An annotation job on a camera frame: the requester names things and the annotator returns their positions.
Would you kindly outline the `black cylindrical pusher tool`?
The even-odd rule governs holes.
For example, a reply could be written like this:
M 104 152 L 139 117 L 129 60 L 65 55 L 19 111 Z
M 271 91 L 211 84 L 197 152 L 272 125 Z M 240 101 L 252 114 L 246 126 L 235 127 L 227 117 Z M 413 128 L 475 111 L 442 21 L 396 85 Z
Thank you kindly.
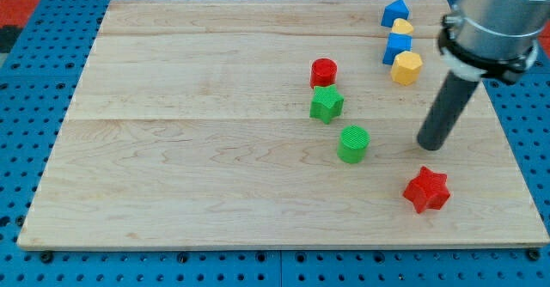
M 425 150 L 439 150 L 472 98 L 479 81 L 467 81 L 450 71 L 422 124 L 417 142 Z

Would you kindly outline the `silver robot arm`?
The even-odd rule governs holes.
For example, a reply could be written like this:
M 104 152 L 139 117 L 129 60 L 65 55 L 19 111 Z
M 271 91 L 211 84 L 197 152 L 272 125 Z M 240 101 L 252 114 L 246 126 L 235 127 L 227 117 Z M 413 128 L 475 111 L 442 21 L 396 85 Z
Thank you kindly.
M 437 47 L 449 72 L 417 142 L 439 150 L 484 79 L 515 84 L 538 57 L 549 0 L 457 0 L 441 20 Z

